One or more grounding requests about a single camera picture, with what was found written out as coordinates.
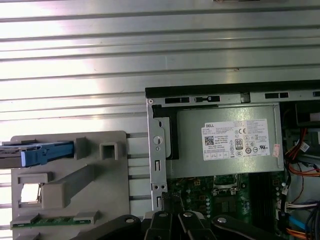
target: metal chassis frame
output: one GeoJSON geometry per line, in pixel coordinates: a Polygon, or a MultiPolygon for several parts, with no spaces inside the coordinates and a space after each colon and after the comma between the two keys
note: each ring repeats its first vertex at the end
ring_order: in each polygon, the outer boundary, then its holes
{"type": "MultiPolygon", "coordinates": [[[[167,173],[166,173],[166,143],[165,143],[165,130],[160,127],[159,118],[154,118],[153,105],[161,105],[162,107],[187,107],[187,106],[205,106],[205,105],[217,105],[218,107],[252,107],[252,106],[265,106],[274,105],[275,121],[280,122],[281,116],[278,114],[280,111],[280,102],[293,102],[293,101],[312,101],[320,100],[320,97],[314,96],[314,91],[320,91],[320,89],[310,90],[279,90],[279,91],[266,91],[266,92],[250,92],[250,102],[241,102],[241,93],[231,94],[203,94],[203,95],[181,95],[178,97],[188,97],[190,102],[188,103],[165,103],[165,97],[161,98],[147,98],[147,119],[148,119],[148,142],[149,142],[149,163],[150,163],[150,183],[151,183],[151,200],[152,209],[154,211],[161,210],[161,195],[162,192],[167,192],[167,173]],[[285,92],[289,94],[288,98],[271,98],[266,99],[265,94],[269,93],[281,93],[285,92]],[[195,97],[207,97],[207,96],[220,96],[219,102],[195,102],[195,97]],[[155,142],[154,137],[160,137],[160,142],[155,142]]],[[[277,142],[282,142],[281,128],[275,129],[277,142]]],[[[278,167],[282,169],[284,167],[283,159],[278,162],[278,167]]]]}

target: green circuit board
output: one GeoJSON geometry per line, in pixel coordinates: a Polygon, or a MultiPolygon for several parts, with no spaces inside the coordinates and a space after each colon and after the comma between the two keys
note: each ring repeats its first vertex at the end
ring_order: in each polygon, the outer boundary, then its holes
{"type": "MultiPolygon", "coordinates": [[[[284,180],[283,172],[273,172],[271,175],[270,192],[274,214],[284,180]]],[[[239,188],[235,194],[221,191],[213,195],[215,185],[229,185],[235,183],[235,175],[204,176],[168,179],[168,191],[181,194],[182,203],[186,211],[202,213],[208,220],[217,215],[229,215],[245,223],[252,223],[251,186],[249,174],[239,174],[239,188]]]]}
{"type": "Polygon", "coordinates": [[[31,223],[13,224],[12,228],[35,228],[35,227],[48,227],[48,226],[63,226],[63,225],[84,225],[90,224],[90,220],[74,220],[73,216],[60,216],[41,218],[38,217],[31,223]]]}

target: gray plastic bracket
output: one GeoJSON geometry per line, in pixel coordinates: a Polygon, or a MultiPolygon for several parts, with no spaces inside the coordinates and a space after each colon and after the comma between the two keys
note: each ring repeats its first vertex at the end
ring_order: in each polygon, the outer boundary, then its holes
{"type": "Polygon", "coordinates": [[[74,159],[84,159],[90,154],[88,140],[85,137],[78,137],[73,141],[74,144],[74,159]]]}
{"type": "Polygon", "coordinates": [[[42,186],[43,209],[61,209],[68,206],[71,198],[95,180],[95,168],[87,165],[79,170],[42,186]]]}
{"type": "Polygon", "coordinates": [[[37,140],[35,140],[35,139],[21,140],[21,141],[3,141],[2,146],[34,144],[36,142],[37,142],[37,140]]]}
{"type": "Polygon", "coordinates": [[[29,235],[20,235],[15,240],[40,240],[40,233],[34,233],[29,235]]]}
{"type": "Polygon", "coordinates": [[[53,180],[52,172],[19,174],[18,184],[47,184],[53,180]]]}
{"type": "Polygon", "coordinates": [[[17,225],[17,224],[31,224],[32,221],[38,217],[39,217],[39,213],[34,213],[30,215],[20,215],[10,222],[10,227],[12,228],[13,225],[17,225]]]}
{"type": "Polygon", "coordinates": [[[99,217],[98,211],[92,211],[92,212],[79,212],[74,218],[74,221],[87,221],[90,220],[91,224],[95,224],[96,220],[99,217]]]}

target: white wire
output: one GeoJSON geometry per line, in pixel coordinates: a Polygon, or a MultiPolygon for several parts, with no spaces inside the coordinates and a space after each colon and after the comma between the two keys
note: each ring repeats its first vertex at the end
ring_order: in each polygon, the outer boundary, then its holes
{"type": "Polygon", "coordinates": [[[316,207],[317,206],[317,203],[314,203],[314,204],[306,204],[306,205],[297,205],[297,204],[291,204],[291,203],[288,203],[288,208],[308,208],[308,207],[316,207]]]}

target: barcode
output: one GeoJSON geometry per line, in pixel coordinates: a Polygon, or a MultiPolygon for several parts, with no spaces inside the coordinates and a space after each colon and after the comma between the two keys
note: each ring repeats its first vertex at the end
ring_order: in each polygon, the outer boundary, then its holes
{"type": "Polygon", "coordinates": [[[211,146],[211,145],[215,145],[215,140],[214,140],[214,136],[205,136],[204,137],[204,142],[206,146],[211,146]]]}

